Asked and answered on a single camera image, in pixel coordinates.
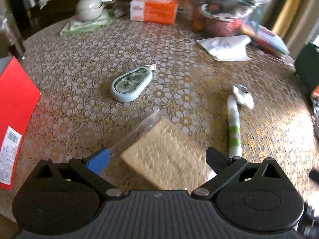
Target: white lid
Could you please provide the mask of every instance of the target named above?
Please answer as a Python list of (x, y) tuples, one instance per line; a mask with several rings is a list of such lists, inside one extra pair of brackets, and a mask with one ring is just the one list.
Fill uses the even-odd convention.
[(80, 0), (77, 4), (77, 11), (96, 9), (101, 7), (100, 0)]

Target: sunlit tablecloth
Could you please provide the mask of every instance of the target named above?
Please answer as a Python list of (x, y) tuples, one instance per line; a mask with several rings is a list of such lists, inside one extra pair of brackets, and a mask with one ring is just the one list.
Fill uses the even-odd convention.
[[(13, 219), (12, 198), (42, 157), (65, 162), (111, 147), (155, 110), (198, 144), (227, 152), (226, 100), (234, 83), (247, 86), (256, 105), (251, 112), (240, 110), (244, 156), (256, 162), (274, 157), (315, 206), (319, 189), (307, 174), (319, 167), (319, 148), (292, 67), (252, 47), (250, 61), (214, 61), (182, 20), (168, 26), (115, 19), (94, 33), (59, 37), (65, 24), (25, 41), (22, 66), (41, 98), (21, 146), (14, 189), (0, 191), (0, 213)], [(141, 96), (115, 101), (112, 80), (146, 64), (158, 67)]]

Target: white napkin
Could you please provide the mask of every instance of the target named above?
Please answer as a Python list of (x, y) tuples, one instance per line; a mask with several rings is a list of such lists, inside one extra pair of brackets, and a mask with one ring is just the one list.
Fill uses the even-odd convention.
[(246, 45), (251, 42), (247, 35), (234, 37), (215, 37), (196, 41), (218, 61), (250, 60), (246, 53)]

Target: orange and white box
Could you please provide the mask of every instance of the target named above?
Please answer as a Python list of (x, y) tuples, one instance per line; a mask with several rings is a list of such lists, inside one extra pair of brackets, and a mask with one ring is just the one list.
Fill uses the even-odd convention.
[(172, 25), (177, 5), (177, 0), (133, 0), (130, 3), (130, 19)]

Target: barcode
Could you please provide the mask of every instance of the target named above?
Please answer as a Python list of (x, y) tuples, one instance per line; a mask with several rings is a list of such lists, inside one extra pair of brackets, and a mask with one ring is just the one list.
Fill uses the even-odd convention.
[(11, 132), (9, 132), (8, 138), (14, 143), (17, 143), (17, 141), (18, 141), (18, 137)]

